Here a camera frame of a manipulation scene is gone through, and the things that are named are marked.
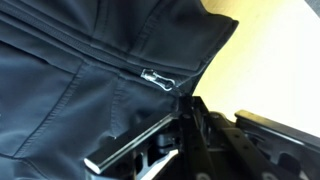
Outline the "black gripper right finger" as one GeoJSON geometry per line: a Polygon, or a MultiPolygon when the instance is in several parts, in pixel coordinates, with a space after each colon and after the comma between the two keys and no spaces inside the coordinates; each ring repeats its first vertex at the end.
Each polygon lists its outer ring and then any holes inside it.
{"type": "Polygon", "coordinates": [[[236,126],[282,175],[281,180],[320,180],[320,138],[249,111],[236,126]]]}

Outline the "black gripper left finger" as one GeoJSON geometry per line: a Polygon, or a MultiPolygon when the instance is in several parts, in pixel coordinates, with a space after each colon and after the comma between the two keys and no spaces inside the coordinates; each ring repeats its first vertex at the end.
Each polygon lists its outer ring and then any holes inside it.
{"type": "Polygon", "coordinates": [[[176,154],[171,127],[177,113],[155,113],[84,159],[87,175],[146,175],[176,154]]]}

